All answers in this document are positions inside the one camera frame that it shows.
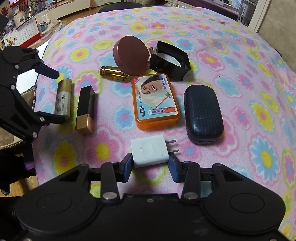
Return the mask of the pink floral fleece blanket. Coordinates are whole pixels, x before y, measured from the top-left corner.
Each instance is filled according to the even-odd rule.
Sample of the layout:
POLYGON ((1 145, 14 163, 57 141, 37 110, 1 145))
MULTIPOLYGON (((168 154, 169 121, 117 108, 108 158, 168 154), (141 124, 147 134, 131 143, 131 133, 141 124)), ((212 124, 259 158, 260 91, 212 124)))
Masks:
POLYGON ((295 72, 259 34, 207 9, 148 7, 97 13, 77 19, 49 40, 44 62, 72 81, 71 118, 43 128, 33 144, 39 184, 86 163, 119 162, 134 138, 163 135, 181 161, 211 167, 222 163, 273 190, 286 206, 280 231, 295 240, 295 72), (224 133, 210 146, 193 144, 181 117, 176 126, 146 132, 135 122, 130 82, 99 75, 114 66, 113 46, 135 36, 148 47, 158 41, 185 51, 191 70, 175 92, 145 78, 136 87, 145 110, 178 102, 191 85, 211 87, 219 101, 224 133))

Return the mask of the dark blue glasses case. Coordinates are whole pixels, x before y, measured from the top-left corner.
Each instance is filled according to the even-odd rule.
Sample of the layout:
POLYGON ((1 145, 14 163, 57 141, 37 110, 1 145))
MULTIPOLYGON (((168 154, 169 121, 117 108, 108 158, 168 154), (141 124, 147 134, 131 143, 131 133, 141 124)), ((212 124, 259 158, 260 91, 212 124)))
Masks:
POLYGON ((184 93, 186 131, 196 145, 211 145, 220 140, 224 124, 215 91, 205 85, 191 85, 184 93))

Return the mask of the amber glass vial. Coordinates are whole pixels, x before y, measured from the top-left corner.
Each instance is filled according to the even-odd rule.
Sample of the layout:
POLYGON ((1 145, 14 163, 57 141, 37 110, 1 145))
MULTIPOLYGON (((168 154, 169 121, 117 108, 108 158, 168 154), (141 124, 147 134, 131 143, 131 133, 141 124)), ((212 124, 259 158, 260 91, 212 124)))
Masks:
POLYGON ((99 69, 99 74, 102 77, 118 81, 126 81, 128 79, 128 75, 122 72, 118 67, 101 66, 99 69))

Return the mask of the black and gold lipstick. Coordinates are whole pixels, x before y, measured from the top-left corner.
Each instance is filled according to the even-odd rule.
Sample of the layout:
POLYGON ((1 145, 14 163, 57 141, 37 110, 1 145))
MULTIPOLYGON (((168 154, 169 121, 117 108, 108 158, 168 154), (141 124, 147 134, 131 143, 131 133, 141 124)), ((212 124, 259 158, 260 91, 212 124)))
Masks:
POLYGON ((94 130, 95 92, 91 85, 80 89, 75 130, 82 136, 94 130))

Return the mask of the white USB wall charger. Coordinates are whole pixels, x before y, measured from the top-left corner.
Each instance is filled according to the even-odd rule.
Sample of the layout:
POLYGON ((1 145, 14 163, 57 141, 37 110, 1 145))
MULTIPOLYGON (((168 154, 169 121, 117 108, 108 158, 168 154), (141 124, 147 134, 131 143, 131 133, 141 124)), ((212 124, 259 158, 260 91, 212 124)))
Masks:
POLYGON ((166 141, 163 135, 132 139, 130 145, 134 167, 142 168, 167 163, 169 160, 168 144, 176 141, 166 141))

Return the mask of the brown round compact lid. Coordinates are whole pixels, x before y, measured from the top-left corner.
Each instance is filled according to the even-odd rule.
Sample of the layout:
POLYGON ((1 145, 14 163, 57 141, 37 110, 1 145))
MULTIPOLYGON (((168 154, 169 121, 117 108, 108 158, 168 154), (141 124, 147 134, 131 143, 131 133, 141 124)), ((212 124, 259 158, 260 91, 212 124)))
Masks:
POLYGON ((124 36, 115 43, 113 57, 122 72, 138 76, 149 69, 151 54, 142 40, 135 36, 124 36))

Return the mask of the red desk calendar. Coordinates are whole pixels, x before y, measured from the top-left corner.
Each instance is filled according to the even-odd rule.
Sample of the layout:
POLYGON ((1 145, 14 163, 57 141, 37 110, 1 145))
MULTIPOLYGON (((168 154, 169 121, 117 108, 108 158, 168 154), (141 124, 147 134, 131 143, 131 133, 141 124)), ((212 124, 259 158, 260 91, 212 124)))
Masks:
POLYGON ((42 31, 36 18, 33 16, 3 36, 1 44, 4 44, 4 47, 21 46, 27 48, 41 39, 41 37, 42 31))

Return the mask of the gold and silver battery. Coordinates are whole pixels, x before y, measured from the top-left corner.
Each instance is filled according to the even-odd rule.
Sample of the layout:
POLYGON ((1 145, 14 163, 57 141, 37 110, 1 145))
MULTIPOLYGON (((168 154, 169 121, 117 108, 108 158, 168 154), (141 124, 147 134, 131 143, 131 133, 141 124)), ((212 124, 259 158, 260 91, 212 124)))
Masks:
POLYGON ((71 117, 71 85, 72 80, 66 78, 59 81, 57 88, 54 113, 63 116, 65 120, 71 117))

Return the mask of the black hexagonal mirror case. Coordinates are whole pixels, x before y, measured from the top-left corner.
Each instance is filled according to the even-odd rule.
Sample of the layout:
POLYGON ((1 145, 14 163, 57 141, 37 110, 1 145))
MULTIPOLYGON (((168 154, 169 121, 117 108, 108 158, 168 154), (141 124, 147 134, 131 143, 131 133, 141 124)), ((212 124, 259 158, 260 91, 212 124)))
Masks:
POLYGON ((151 70, 165 73, 173 81, 183 81, 191 70, 188 54, 174 45, 158 41, 149 51, 151 70))

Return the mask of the orange printed plastic box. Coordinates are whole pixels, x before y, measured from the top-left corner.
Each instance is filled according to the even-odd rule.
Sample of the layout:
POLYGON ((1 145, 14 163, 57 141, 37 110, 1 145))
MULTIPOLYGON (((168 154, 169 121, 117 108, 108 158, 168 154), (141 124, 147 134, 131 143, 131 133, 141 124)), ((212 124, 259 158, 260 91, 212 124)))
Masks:
POLYGON ((142 131, 174 126, 181 111, 166 74, 136 76, 131 80, 133 111, 142 131))

